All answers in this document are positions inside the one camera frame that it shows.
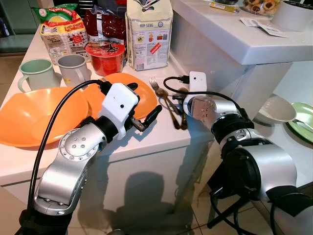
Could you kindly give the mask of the large orange bowl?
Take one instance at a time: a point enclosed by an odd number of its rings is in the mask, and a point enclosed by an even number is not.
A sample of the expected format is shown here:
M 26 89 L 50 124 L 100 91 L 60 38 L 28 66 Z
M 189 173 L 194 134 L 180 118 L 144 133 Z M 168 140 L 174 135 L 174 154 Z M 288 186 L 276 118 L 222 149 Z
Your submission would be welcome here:
M 45 88 L 18 93 L 0 108 L 0 143 L 13 147 L 38 147 L 51 115 L 69 87 Z M 58 141 L 89 116 L 89 105 L 82 91 L 74 93 L 54 121 L 47 143 Z

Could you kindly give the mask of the yellow flat packet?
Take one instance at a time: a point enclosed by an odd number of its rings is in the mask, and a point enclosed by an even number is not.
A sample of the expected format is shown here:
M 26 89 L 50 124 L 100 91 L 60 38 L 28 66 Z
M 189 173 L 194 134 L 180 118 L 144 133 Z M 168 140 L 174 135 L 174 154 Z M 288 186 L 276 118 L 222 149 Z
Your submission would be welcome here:
M 218 3 L 218 2 L 214 2 L 214 1 L 211 1 L 209 3 L 209 6 L 212 8 L 215 8 L 215 9 L 220 9 L 220 10 L 228 11 L 230 13 L 235 13 L 235 14 L 238 14 L 240 12 L 240 10 L 237 6 Z

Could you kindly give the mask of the yellow green biscuit package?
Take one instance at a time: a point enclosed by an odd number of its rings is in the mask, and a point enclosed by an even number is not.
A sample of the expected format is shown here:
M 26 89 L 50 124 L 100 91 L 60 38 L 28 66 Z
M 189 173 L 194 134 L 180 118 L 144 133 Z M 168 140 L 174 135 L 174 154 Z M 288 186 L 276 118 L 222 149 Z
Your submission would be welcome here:
M 89 43 L 89 34 L 85 23 L 75 9 L 77 3 L 65 3 L 44 8 L 32 7 L 34 14 L 41 22 L 40 36 L 54 65 L 60 57 L 77 54 L 85 57 L 87 62 L 91 56 L 85 47 Z

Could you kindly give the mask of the green plate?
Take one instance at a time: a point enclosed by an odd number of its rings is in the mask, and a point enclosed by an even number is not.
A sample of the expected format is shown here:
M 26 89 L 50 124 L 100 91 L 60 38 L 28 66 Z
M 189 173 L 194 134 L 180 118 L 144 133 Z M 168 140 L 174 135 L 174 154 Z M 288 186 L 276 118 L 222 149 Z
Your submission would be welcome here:
M 295 118 L 308 123 L 313 128 L 313 107 L 302 102 L 291 103 L 291 106 L 296 111 Z M 300 139 L 308 143 L 313 143 L 313 133 L 309 132 L 304 125 L 288 121 L 287 126 L 289 130 Z

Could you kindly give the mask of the pale green mug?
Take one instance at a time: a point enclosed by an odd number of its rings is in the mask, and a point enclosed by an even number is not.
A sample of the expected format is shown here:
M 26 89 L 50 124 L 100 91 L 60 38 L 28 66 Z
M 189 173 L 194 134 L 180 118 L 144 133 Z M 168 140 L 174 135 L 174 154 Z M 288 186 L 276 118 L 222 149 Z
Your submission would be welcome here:
M 54 72 L 53 63 L 50 60 L 29 60 L 20 65 L 19 70 L 23 77 L 20 78 L 17 85 L 22 93 L 25 93 L 22 86 L 24 81 L 27 81 L 31 91 L 60 87 L 61 85 L 61 78 Z

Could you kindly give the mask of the red instant noodle cup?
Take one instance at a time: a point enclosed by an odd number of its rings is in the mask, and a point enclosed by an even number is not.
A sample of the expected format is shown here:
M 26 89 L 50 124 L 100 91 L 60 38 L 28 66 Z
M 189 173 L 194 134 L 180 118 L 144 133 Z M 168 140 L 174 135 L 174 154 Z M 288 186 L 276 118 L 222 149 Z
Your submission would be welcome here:
M 96 74 L 107 76 L 123 70 L 125 45 L 100 41 L 87 44 L 85 50 L 91 56 L 92 67 Z

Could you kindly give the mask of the orange plate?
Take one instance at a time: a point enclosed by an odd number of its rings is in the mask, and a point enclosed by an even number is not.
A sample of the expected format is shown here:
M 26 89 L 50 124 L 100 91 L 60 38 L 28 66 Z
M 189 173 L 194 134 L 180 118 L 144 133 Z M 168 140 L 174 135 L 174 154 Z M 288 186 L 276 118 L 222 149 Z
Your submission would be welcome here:
M 134 118 L 144 119 L 157 105 L 158 98 L 152 88 L 139 80 L 137 77 L 127 74 L 125 72 L 116 72 L 103 77 L 111 83 L 123 83 L 128 85 L 136 83 L 138 88 L 134 90 L 135 94 L 139 96 L 138 105 L 134 108 Z M 102 94 L 100 88 L 96 84 L 91 84 L 83 90 L 83 94 L 87 99 L 91 108 L 91 116 L 94 119 L 99 117 L 99 112 L 102 108 L 102 102 L 105 95 Z

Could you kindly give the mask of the clear cookie tub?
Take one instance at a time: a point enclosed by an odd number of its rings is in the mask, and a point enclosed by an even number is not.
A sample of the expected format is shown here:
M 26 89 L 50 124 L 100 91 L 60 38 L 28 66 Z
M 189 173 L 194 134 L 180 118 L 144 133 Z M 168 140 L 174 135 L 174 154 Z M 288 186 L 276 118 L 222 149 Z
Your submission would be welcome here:
M 243 0 L 242 9 L 260 16 L 273 16 L 282 0 Z

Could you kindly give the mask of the white bowl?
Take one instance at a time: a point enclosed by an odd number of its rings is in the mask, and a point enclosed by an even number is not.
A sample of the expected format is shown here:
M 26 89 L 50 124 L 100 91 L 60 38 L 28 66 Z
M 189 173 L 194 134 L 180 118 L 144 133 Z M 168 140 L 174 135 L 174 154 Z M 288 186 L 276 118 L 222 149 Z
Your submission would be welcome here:
M 282 124 L 293 121 L 296 117 L 294 107 L 281 96 L 271 94 L 262 105 L 254 120 L 268 125 Z

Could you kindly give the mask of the red snack package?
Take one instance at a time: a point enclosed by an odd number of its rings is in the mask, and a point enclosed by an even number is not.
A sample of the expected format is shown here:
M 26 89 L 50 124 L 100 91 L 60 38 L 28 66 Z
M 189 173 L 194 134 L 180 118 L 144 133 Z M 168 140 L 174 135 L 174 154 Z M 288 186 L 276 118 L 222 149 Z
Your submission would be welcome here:
M 123 45 L 127 44 L 125 21 L 111 10 L 94 6 L 92 10 L 85 12 L 83 22 L 88 34 L 88 43 L 97 44 L 108 41 Z

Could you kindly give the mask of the white cracker bag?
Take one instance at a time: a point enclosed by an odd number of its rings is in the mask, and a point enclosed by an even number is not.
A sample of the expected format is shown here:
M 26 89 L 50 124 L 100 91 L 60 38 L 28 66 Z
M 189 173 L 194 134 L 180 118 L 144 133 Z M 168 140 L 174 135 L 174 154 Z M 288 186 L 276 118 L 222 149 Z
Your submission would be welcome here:
M 168 65 L 173 19 L 170 0 L 127 0 L 127 53 L 132 69 Z

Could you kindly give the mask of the grey mug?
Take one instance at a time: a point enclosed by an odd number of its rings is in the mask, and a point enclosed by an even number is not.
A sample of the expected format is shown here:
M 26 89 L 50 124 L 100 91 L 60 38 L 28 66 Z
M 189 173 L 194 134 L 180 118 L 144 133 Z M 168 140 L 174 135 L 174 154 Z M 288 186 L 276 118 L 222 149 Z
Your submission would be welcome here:
M 91 71 L 87 67 L 87 60 L 80 54 L 68 54 L 57 60 L 61 76 L 67 87 L 76 87 L 84 81 L 91 80 Z

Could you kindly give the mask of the white cylindrical container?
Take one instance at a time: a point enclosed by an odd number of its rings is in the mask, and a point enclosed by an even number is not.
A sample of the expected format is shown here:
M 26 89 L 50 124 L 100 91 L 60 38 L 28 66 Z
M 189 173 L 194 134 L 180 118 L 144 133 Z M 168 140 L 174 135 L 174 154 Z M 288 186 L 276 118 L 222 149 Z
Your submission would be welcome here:
M 313 7 L 285 0 L 278 4 L 277 11 L 270 21 L 284 31 L 306 31 L 313 26 Z

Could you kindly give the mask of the white paper card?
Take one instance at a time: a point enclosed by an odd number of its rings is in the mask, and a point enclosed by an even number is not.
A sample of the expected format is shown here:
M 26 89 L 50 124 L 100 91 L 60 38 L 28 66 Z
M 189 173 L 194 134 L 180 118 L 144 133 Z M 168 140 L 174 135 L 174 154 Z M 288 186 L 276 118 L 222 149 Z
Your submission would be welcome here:
M 277 28 L 271 27 L 270 25 L 264 25 L 260 24 L 259 27 L 266 32 L 267 34 L 271 36 L 276 36 L 276 37 L 282 37 L 282 38 L 288 38 L 288 35 L 286 35 L 283 31 L 280 31 Z
M 248 27 L 265 27 L 266 25 L 262 24 L 256 19 L 251 18 L 240 18 L 241 22 Z

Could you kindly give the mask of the silver metal fork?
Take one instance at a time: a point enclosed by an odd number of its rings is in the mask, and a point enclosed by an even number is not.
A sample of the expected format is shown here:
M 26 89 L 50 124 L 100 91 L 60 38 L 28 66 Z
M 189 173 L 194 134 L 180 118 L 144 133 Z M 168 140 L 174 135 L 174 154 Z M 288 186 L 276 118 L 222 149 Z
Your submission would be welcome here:
M 150 85 L 151 85 L 152 89 L 154 90 L 154 92 L 155 92 L 155 94 L 156 94 L 156 90 L 160 88 L 159 85 L 158 85 L 158 82 L 157 82 L 156 78 L 155 78 L 154 76 L 150 77 L 149 82 L 150 82 Z
M 296 118 L 293 119 L 293 122 L 304 125 L 304 127 L 306 127 L 309 132 L 313 133 L 313 128 L 308 123 L 303 122 L 303 121 L 296 119 Z

